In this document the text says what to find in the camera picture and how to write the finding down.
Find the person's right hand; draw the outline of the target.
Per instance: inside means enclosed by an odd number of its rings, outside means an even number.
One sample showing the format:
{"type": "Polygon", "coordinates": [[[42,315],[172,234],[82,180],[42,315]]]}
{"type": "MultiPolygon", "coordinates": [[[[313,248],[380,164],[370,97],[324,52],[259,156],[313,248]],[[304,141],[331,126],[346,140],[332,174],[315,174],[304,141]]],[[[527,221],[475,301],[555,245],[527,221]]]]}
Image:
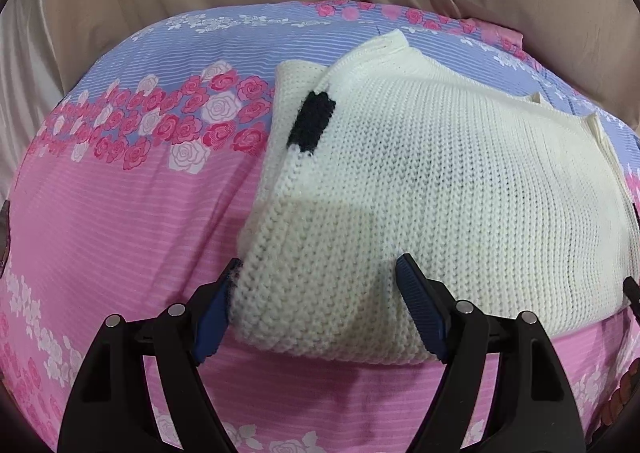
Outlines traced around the person's right hand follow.
{"type": "Polygon", "coordinates": [[[603,404],[600,413],[600,422],[602,425],[611,426],[629,402],[632,389],[634,389],[634,382],[638,381],[639,378],[639,363],[639,358],[631,362],[627,372],[620,377],[620,384],[613,392],[612,397],[603,404]]]}

